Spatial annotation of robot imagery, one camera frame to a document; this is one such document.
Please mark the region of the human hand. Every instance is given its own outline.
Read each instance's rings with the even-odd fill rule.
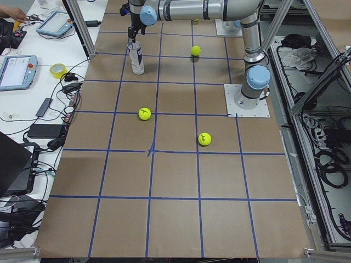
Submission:
[[[18,7],[4,7],[3,12],[6,13],[11,18],[13,18],[14,20],[21,23],[28,20],[28,18],[26,17],[26,14],[22,11],[22,9]]]

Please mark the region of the blue joint cap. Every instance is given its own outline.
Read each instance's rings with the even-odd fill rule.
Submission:
[[[240,20],[234,21],[234,26],[240,28],[241,27]]]
[[[265,66],[256,65],[248,70],[246,81],[255,90],[264,89],[270,80],[270,72]]]
[[[140,20],[145,26],[153,26],[157,22],[157,14],[152,7],[144,5],[140,11]]]

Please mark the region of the yellow tape roll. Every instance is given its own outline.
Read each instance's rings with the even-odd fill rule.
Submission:
[[[54,78],[60,79],[63,74],[68,72],[66,66],[64,64],[58,63],[52,65],[50,67],[50,73],[54,76]]]

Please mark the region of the gray floor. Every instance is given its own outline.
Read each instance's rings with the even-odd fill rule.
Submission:
[[[0,0],[0,4],[9,7],[19,7],[24,13],[27,13],[32,7],[35,0]]]

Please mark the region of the tablet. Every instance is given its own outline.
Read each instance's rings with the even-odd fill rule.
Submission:
[[[7,56],[0,69],[0,91],[28,89],[37,65],[35,55]]]
[[[60,38],[72,27],[72,21],[67,13],[56,11],[49,16],[36,31],[39,34]]]

